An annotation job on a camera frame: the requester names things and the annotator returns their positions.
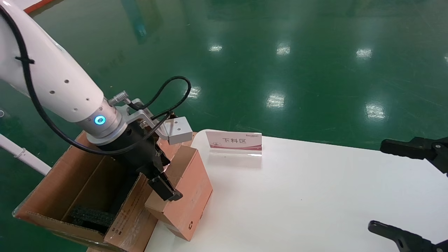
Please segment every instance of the black cable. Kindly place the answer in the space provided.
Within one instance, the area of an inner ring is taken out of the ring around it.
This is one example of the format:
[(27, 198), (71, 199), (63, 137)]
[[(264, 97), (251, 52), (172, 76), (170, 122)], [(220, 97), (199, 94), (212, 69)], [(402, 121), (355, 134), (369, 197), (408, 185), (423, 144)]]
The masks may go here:
[(20, 30), (17, 27), (17, 24), (14, 22), (14, 20), (9, 15), (9, 13), (6, 12), (6, 10), (1, 5), (0, 5), (0, 15), (6, 21), (9, 28), (11, 28), (11, 31), (13, 32), (14, 37), (17, 41), (19, 51), (20, 51), (20, 57), (16, 57), (16, 59), (18, 59), (22, 62), (23, 77), (25, 78), (26, 88), (28, 89), (28, 93), (30, 95), (30, 98), (31, 98), (31, 101), (33, 102), (34, 107), (37, 110), (37, 113), (44, 120), (44, 122), (53, 130), (53, 132), (55, 132), (56, 135), (61, 137), (65, 142), (67, 142), (85, 152), (89, 152), (89, 153), (93, 153), (93, 154), (105, 155), (105, 156), (119, 155), (119, 154), (123, 154), (125, 152), (132, 150), (134, 147), (139, 145), (142, 141), (145, 141), (146, 139), (148, 139), (162, 125), (162, 123), (169, 118), (169, 116), (171, 114), (170, 110), (165, 112), (166, 116), (162, 120), (160, 120), (160, 122), (157, 123), (154, 126), (154, 128), (151, 131), (149, 131), (148, 134), (145, 135), (141, 140), (139, 140), (136, 143), (133, 143), (132, 145), (129, 145), (128, 147), (125, 147), (123, 149), (116, 150), (116, 151), (98, 151), (98, 150), (90, 149), (87, 146), (77, 143), (76, 141), (73, 141), (53, 123), (53, 121), (50, 119), (50, 117), (48, 117), (47, 113), (43, 109), (41, 103), (39, 102), (39, 99), (37, 98), (36, 91), (33, 86), (33, 81), (31, 79), (31, 71), (30, 71), (30, 64), (34, 64), (34, 60), (32, 60), (28, 57), (28, 52), (26, 50), (25, 41), (23, 40), (22, 34), (20, 33)]
[(146, 109), (149, 105), (151, 105), (156, 99), (157, 97), (159, 97), (159, 95), (162, 93), (162, 91), (164, 90), (164, 88), (173, 80), (177, 80), (177, 79), (181, 79), (184, 80), (188, 87), (187, 87), (187, 91), (185, 92), (184, 96), (182, 97), (182, 99), (176, 103), (174, 106), (170, 107), (169, 109), (164, 110), (163, 112), (151, 117), (151, 120), (154, 120), (156, 118), (159, 118), (161, 116), (163, 116), (165, 113), (167, 113), (168, 111), (173, 111), (175, 108), (179, 107), (187, 98), (188, 95), (190, 94), (191, 91), (191, 82), (189, 79), (183, 77), (183, 76), (174, 76), (169, 78), (168, 80), (166, 80), (162, 86), (159, 88), (159, 90), (157, 91), (157, 93), (154, 95), (154, 97), (148, 101), (145, 105), (138, 107), (137, 105), (133, 104), (132, 102), (130, 104), (128, 104), (129, 107), (131, 107), (134, 110), (140, 110), (140, 109)]

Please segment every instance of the small cardboard box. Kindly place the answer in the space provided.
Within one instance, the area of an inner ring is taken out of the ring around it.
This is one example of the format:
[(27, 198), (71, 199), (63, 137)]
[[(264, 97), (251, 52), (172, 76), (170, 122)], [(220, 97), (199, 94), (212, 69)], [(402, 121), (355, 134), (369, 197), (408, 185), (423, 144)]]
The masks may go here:
[[(95, 148), (85, 132), (77, 141)], [(124, 201), (116, 202), (122, 194)], [(144, 208), (152, 193), (147, 178), (133, 173), (109, 156), (98, 156), (73, 146), (61, 156), (41, 183), (13, 212), (13, 216), (42, 226), (54, 234), (99, 251), (142, 252), (157, 219)], [(82, 206), (117, 213), (103, 233), (72, 224), (71, 210)]]
[(180, 146), (165, 173), (183, 197), (163, 201), (152, 192), (145, 207), (172, 233), (190, 241), (213, 191), (198, 150)]

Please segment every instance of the white pipe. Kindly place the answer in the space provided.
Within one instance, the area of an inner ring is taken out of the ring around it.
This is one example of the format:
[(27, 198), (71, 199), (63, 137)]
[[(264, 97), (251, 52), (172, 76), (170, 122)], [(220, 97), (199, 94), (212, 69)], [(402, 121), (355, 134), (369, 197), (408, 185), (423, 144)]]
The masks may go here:
[(43, 175), (47, 175), (47, 173), (51, 170), (51, 167), (45, 164), (42, 160), (38, 159), (25, 148), (18, 146), (2, 134), (0, 134), (0, 147), (7, 150), (9, 153), (13, 154), (15, 158), (18, 158), (20, 161), (31, 166), (31, 168), (42, 173)]

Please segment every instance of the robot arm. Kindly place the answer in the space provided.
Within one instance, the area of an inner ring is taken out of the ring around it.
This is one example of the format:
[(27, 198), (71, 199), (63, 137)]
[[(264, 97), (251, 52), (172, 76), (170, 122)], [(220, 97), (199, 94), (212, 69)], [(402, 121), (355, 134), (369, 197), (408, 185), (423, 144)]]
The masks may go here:
[[(170, 144), (189, 141), (192, 130), (185, 117), (170, 118), (176, 106), (153, 116), (139, 99), (132, 102), (125, 92), (108, 101), (82, 67), (25, 12), (9, 0), (0, 0), (0, 79), (29, 96), (50, 128), (68, 143), (94, 154), (112, 155), (135, 172), (148, 177), (149, 185), (163, 200), (182, 194), (164, 173), (169, 160), (152, 138), (157, 133)], [(126, 104), (115, 106), (118, 102)], [(42, 105), (87, 132), (87, 139), (100, 151), (70, 140), (51, 122)]]

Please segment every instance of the red stripe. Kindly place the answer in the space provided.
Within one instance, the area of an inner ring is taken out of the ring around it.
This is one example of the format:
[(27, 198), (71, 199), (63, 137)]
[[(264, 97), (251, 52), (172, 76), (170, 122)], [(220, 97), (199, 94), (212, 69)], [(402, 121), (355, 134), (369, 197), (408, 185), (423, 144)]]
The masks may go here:
[(227, 150), (249, 150), (249, 151), (261, 151), (262, 150), (261, 145), (250, 146), (250, 147), (242, 147), (242, 148), (238, 148), (238, 147), (222, 147), (222, 146), (218, 146), (218, 145), (210, 145), (210, 148), (219, 148), (219, 149), (227, 149)]
[(43, 7), (44, 5), (51, 3), (52, 1), (54, 1), (54, 0), (42, 0), (42, 1), (35, 3), (32, 6), (26, 8), (24, 11), (26, 13), (30, 14), (31, 12)]

